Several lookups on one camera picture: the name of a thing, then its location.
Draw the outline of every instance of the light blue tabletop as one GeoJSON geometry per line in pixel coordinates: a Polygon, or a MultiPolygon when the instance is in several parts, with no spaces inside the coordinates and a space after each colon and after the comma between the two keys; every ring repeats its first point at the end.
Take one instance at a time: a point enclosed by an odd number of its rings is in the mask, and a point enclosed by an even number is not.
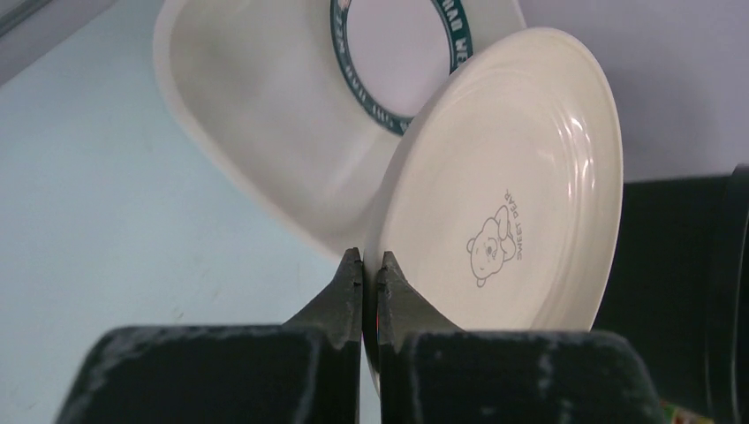
{"type": "Polygon", "coordinates": [[[108,329],[282,322],[337,267],[171,118],[151,61],[160,5],[118,2],[0,87],[2,423],[52,420],[108,329]]]}

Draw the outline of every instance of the white bowl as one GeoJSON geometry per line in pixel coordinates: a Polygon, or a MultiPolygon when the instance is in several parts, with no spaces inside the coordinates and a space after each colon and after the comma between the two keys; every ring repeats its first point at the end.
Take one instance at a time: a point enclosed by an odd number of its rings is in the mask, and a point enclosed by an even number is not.
{"type": "MultiPolygon", "coordinates": [[[[463,4],[474,17],[475,51],[524,25],[514,0],[463,4]],[[505,19],[493,21],[498,15],[505,19]]],[[[171,113],[207,156],[272,215],[339,257],[363,243],[399,137],[346,86],[330,6],[166,0],[154,64],[171,113]]]]}
{"type": "Polygon", "coordinates": [[[622,171],[609,84],[571,35],[527,29],[473,57],[413,121],[382,181],[364,251],[367,353],[386,251],[463,329],[590,329],[622,171]]]}

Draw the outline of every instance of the bear logo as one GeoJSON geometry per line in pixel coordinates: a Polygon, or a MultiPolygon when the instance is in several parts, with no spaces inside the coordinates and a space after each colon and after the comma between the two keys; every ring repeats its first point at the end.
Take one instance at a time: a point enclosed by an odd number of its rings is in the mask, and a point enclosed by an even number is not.
{"type": "Polygon", "coordinates": [[[502,269],[505,262],[515,257],[515,240],[510,232],[510,211],[502,206],[487,219],[476,237],[466,246],[471,254],[471,269],[476,285],[483,287],[487,278],[502,269]]]}

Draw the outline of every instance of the bear drawing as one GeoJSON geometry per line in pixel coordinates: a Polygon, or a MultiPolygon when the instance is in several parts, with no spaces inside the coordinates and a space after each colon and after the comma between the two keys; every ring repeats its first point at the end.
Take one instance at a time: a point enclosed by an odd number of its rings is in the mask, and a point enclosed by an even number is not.
{"type": "Polygon", "coordinates": [[[471,254],[471,268],[476,276],[476,285],[483,287],[487,278],[502,269],[505,262],[515,257],[515,240],[510,233],[510,212],[506,206],[489,218],[481,232],[468,240],[466,246],[471,254]]]}

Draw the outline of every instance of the black bin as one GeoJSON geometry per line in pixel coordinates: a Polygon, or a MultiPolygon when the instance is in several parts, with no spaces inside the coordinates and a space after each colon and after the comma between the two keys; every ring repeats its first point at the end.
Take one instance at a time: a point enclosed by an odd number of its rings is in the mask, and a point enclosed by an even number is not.
{"type": "Polygon", "coordinates": [[[630,341],[663,399],[716,422],[749,418],[747,219],[746,165],[626,184],[594,324],[630,341]]]}

